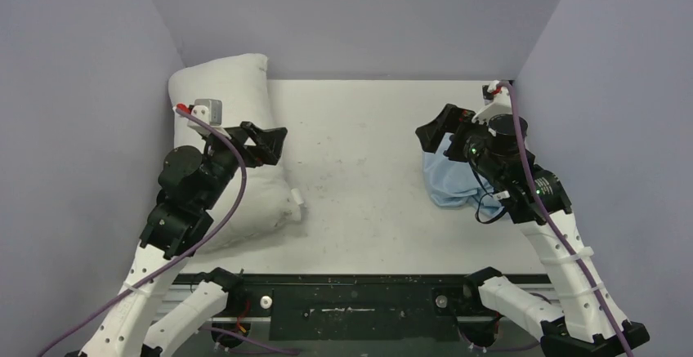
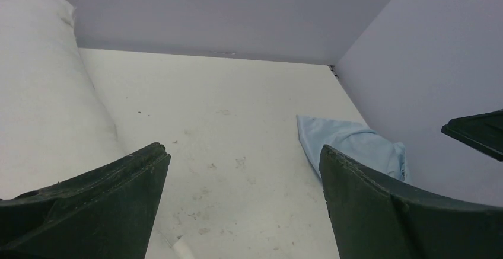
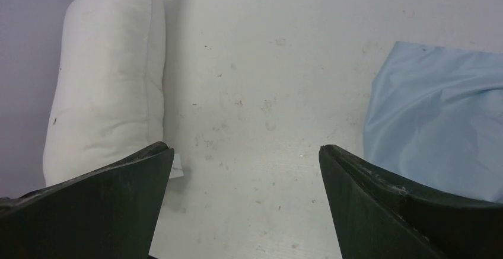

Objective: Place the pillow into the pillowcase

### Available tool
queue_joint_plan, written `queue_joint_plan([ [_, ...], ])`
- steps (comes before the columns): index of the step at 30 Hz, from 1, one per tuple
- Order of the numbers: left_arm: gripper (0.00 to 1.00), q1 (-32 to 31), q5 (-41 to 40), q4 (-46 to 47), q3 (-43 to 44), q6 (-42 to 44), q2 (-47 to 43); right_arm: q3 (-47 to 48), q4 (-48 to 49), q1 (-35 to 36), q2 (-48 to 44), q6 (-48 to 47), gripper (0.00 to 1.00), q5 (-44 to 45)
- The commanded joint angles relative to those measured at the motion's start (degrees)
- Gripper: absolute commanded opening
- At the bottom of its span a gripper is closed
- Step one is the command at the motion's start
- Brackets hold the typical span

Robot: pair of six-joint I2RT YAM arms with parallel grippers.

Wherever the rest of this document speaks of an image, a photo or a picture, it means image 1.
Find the white pillow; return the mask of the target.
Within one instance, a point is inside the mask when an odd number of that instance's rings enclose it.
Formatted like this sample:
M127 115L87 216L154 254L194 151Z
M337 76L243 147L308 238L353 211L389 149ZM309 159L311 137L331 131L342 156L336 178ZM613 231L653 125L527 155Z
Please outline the white pillow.
M237 127L243 121L261 129L273 128L267 67L268 59L263 54L211 60L174 73L168 80L168 94L173 105L191 105L198 99L219 100L224 128ZM286 181L282 164L250 168L238 209L198 252L210 254L299 222L303 204L300 191L290 188Z

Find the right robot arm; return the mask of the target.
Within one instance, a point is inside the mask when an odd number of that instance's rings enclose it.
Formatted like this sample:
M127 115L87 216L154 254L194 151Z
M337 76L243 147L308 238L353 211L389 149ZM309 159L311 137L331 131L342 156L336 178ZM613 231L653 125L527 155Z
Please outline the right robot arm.
M650 334L606 290L560 180L525 147L527 128L512 114L480 119L449 104L415 132L424 152L441 151L490 183L557 295L557 303L550 304L487 267L466 277L464 307L475 315L492 310L510 319L539 342L546 356L630 355Z

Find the light blue pillowcase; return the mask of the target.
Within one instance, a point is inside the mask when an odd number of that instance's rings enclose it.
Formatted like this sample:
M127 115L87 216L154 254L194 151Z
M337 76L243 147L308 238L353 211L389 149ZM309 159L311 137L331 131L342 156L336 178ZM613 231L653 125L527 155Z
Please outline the light blue pillowcase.
M450 145L444 135L435 153L423 153L423 180L431 201L441 208L477 207L485 219L503 213L503 205L492 197L494 188L468 163L450 161L443 155Z

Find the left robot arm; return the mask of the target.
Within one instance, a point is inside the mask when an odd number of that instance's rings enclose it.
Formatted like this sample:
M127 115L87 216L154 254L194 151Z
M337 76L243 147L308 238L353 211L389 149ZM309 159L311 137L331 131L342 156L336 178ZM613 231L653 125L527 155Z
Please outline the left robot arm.
M103 321L74 356L169 356L215 314L243 309L240 277L216 268L186 302L155 318L187 261L238 209L248 169L279 163L288 131L250 122L227 129L192 125L203 148L183 145L165 157L158 198L127 277L118 295L97 310Z

